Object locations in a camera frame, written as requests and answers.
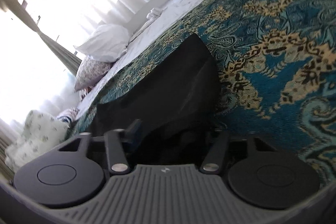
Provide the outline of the white bed sheet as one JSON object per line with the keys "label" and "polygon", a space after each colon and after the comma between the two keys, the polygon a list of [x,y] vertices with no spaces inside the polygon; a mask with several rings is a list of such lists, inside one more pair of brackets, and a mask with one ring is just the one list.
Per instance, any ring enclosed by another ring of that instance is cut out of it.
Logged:
{"label": "white bed sheet", "polygon": [[146,50],[165,30],[177,20],[185,16],[194,7],[204,0],[170,0],[163,9],[161,16],[147,27],[139,36],[134,38],[127,53],[121,57],[109,72],[97,83],[93,90],[79,103],[77,119],[84,115],[104,85],[114,77],[122,68],[130,64],[137,56]]}

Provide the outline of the floral purple pillow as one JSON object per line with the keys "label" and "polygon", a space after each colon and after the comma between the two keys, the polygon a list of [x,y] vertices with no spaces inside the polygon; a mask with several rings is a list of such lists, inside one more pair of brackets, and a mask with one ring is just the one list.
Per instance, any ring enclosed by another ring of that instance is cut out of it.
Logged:
{"label": "floral purple pillow", "polygon": [[95,85],[108,73],[111,67],[111,63],[96,61],[89,56],[86,56],[76,73],[74,90],[78,92],[89,86]]}

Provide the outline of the white pillow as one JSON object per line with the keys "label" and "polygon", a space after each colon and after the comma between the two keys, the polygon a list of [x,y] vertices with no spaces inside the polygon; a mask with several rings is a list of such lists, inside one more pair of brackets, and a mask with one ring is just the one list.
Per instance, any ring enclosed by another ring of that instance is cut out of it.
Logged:
{"label": "white pillow", "polygon": [[104,24],[98,26],[94,34],[75,49],[93,60],[114,63],[127,52],[129,40],[130,34],[125,27]]}

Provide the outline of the small white crumpled cloth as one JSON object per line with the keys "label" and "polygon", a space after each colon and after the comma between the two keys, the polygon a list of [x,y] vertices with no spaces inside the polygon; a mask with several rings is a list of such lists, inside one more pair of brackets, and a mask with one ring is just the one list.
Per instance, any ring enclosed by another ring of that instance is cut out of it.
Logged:
{"label": "small white crumpled cloth", "polygon": [[150,12],[147,14],[146,18],[148,20],[156,20],[161,16],[161,14],[165,11],[164,9],[154,7],[150,10]]}

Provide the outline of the left green curtain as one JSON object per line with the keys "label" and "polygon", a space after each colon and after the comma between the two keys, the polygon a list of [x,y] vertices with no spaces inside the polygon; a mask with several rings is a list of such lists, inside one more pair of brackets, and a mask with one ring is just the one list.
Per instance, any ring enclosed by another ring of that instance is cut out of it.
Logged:
{"label": "left green curtain", "polygon": [[11,11],[28,28],[37,33],[53,54],[63,63],[63,65],[75,76],[81,64],[81,60],[69,50],[61,46],[52,38],[44,34],[35,23],[29,13],[17,0],[1,0],[1,8]]}

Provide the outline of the white floral duvet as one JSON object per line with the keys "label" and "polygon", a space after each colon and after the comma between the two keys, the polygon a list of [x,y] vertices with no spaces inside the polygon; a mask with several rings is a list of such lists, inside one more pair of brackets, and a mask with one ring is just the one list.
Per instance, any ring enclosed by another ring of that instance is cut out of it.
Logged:
{"label": "white floral duvet", "polygon": [[31,110],[21,135],[5,149],[5,164],[17,172],[22,166],[62,143],[70,127],[68,117]]}

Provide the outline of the black pants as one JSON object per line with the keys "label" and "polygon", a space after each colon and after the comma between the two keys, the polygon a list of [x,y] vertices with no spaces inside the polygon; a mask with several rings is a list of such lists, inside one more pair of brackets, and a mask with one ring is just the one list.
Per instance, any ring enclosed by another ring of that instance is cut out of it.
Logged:
{"label": "black pants", "polygon": [[200,165],[216,138],[214,118],[220,81],[215,59],[189,36],[126,94],[97,106],[94,136],[141,121],[141,133],[125,145],[132,165]]}

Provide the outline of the blue paisley bedspread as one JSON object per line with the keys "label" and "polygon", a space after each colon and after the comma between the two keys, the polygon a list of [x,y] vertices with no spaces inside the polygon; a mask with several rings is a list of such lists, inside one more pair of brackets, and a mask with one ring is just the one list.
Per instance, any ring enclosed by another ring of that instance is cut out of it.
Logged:
{"label": "blue paisley bedspread", "polygon": [[266,135],[335,180],[335,0],[204,0],[134,43],[86,97],[68,137],[87,131],[100,103],[124,95],[197,34],[219,71],[216,127]]}

